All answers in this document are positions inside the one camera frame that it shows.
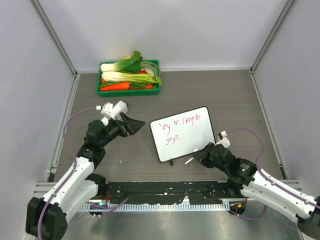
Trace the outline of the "small whiteboard with black frame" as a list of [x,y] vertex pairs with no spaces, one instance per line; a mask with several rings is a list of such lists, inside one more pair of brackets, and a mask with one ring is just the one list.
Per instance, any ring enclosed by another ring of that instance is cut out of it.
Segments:
[[172,161],[215,143],[209,109],[201,106],[149,123],[160,162]]

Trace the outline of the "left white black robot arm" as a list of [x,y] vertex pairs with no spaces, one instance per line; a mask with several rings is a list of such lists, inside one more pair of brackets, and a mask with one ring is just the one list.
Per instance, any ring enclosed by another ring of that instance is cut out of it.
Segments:
[[84,143],[72,153],[73,163],[63,177],[41,198],[27,205],[25,231],[40,240],[60,240],[69,222],[88,200],[102,199],[107,192],[105,177],[94,171],[103,160],[104,147],[117,137],[136,134],[146,123],[120,112],[108,123],[93,120],[87,126]]

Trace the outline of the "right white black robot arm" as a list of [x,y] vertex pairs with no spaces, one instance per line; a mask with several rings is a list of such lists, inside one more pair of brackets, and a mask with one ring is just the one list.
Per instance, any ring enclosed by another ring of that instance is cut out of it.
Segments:
[[209,143],[192,157],[206,168],[217,168],[228,177],[226,193],[242,195],[270,207],[292,222],[305,235],[320,238],[320,199],[298,191],[259,168],[253,162],[234,156],[222,144]]

